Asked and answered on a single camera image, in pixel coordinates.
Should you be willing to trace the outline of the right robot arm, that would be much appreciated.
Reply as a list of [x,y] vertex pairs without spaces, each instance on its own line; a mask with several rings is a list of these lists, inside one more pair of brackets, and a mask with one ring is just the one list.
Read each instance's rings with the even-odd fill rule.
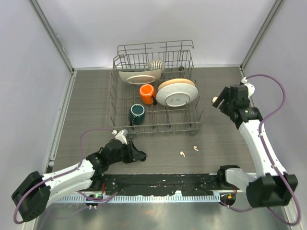
[[250,83],[224,87],[214,100],[213,107],[228,116],[244,138],[252,156],[256,177],[244,172],[237,165],[221,166],[217,185],[222,189],[235,186],[245,192],[252,208],[276,207],[289,204],[298,179],[288,174],[277,159],[266,135],[263,118],[258,108],[250,105],[255,88]]

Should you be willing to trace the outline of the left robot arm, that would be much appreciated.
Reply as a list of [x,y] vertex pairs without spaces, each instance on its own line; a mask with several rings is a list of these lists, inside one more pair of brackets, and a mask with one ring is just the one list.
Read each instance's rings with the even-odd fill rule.
[[137,150],[132,141],[122,143],[112,139],[97,152],[71,167],[43,175],[34,171],[27,175],[12,194],[16,205],[13,221],[16,224],[32,221],[52,203],[71,193],[86,189],[99,190],[102,174],[114,163],[145,161],[146,158],[147,155]]

